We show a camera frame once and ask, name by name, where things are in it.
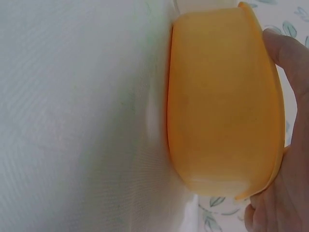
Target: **hand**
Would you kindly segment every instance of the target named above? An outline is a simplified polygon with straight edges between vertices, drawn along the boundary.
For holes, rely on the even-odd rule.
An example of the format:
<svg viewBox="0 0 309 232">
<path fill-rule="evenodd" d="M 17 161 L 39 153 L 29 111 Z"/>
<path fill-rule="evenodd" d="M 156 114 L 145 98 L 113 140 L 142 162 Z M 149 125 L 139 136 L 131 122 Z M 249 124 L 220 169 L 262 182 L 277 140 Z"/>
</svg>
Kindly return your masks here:
<svg viewBox="0 0 309 232">
<path fill-rule="evenodd" d="M 309 232 L 309 49 L 269 29 L 263 37 L 294 91 L 297 116 L 278 176 L 265 191 L 251 197 L 245 225 L 249 232 Z"/>
</svg>

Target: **orange plastic container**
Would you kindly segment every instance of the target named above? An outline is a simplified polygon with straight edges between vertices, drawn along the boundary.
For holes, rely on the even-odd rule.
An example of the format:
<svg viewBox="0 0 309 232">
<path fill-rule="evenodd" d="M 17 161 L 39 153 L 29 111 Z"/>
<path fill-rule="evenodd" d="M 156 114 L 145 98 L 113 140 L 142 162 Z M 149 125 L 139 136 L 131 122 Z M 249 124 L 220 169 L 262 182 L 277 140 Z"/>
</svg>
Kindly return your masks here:
<svg viewBox="0 0 309 232">
<path fill-rule="evenodd" d="M 280 80 L 249 5 L 178 18 L 168 139 L 186 185 L 200 195 L 256 194 L 278 173 L 284 136 Z"/>
</svg>

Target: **patterned fabric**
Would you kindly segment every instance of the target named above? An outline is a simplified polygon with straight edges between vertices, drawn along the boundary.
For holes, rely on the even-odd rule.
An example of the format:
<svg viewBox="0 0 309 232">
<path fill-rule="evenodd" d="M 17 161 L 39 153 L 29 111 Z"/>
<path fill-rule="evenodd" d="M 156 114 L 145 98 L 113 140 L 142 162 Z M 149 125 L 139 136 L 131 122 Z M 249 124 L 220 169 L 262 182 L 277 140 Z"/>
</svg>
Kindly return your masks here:
<svg viewBox="0 0 309 232">
<path fill-rule="evenodd" d="M 263 28 L 298 39 L 309 48 L 309 2 L 306 0 L 247 0 Z M 285 143 L 291 142 L 296 103 L 284 71 L 278 68 L 286 108 Z M 199 197 L 199 232 L 246 232 L 246 199 L 236 202 L 225 197 Z"/>
</svg>

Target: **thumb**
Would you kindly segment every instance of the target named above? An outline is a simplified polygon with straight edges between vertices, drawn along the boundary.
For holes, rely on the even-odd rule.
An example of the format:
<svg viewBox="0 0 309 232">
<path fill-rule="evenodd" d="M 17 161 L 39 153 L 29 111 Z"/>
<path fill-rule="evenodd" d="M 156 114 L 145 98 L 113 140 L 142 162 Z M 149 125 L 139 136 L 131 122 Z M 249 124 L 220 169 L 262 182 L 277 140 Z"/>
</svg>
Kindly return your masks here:
<svg viewBox="0 0 309 232">
<path fill-rule="evenodd" d="M 309 101 L 309 49 L 271 29 L 263 32 L 263 38 L 270 57 L 284 69 L 297 103 Z"/>
</svg>

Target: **leaf pattern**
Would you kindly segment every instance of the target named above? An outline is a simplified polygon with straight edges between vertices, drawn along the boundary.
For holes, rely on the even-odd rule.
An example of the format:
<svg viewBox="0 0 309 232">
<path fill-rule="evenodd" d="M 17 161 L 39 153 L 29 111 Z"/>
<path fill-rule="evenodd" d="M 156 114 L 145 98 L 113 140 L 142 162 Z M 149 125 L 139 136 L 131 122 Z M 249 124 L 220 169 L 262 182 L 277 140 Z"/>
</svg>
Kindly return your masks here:
<svg viewBox="0 0 309 232">
<path fill-rule="evenodd" d="M 256 8 L 257 7 L 257 5 L 253 4 L 253 3 L 249 3 L 249 5 L 251 6 L 251 8 Z"/>
<path fill-rule="evenodd" d="M 235 209 L 235 210 L 233 210 L 233 211 L 231 211 L 231 212 L 222 213 L 221 215 L 222 215 L 222 216 L 230 216 L 230 215 L 233 215 L 233 214 L 237 213 L 239 210 L 240 210 L 240 209 Z"/>
<path fill-rule="evenodd" d="M 266 25 L 265 28 L 268 28 L 268 29 L 272 29 L 274 30 L 275 32 L 277 32 L 278 34 L 282 35 L 282 31 L 276 27 L 276 26 L 273 26 L 273 25 Z"/>
<path fill-rule="evenodd" d="M 306 37 L 305 46 L 309 48 L 309 36 Z"/>
<path fill-rule="evenodd" d="M 277 2 L 275 0 L 257 0 L 257 1 L 262 2 L 262 3 L 267 3 L 270 5 L 277 5 Z"/>
<path fill-rule="evenodd" d="M 295 27 L 289 21 L 284 21 L 282 27 L 287 36 L 296 38 L 297 31 Z"/>
<path fill-rule="evenodd" d="M 217 206 L 225 200 L 225 197 L 211 197 L 209 201 L 210 207 Z"/>
<path fill-rule="evenodd" d="M 309 22 L 309 14 L 302 7 L 299 6 L 294 14 L 298 15 L 303 21 Z"/>
<path fill-rule="evenodd" d="M 288 121 L 285 121 L 285 132 L 288 132 L 290 128 L 290 123 Z"/>
<path fill-rule="evenodd" d="M 203 219 L 205 232 L 223 232 L 210 211 L 203 211 Z"/>
</svg>

